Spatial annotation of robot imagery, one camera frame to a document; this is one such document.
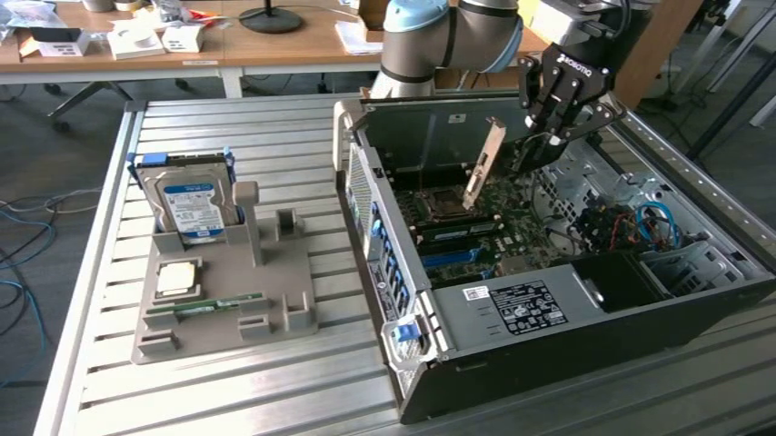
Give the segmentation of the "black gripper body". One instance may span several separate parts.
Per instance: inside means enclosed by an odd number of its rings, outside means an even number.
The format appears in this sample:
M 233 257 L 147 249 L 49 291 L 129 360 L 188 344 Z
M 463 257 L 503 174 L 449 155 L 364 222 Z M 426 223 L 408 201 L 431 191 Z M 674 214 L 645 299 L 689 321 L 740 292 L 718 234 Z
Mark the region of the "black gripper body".
M 541 55 L 546 131 L 587 105 L 611 102 L 615 75 L 652 18 L 650 1 L 541 1 L 533 31 L 550 41 Z

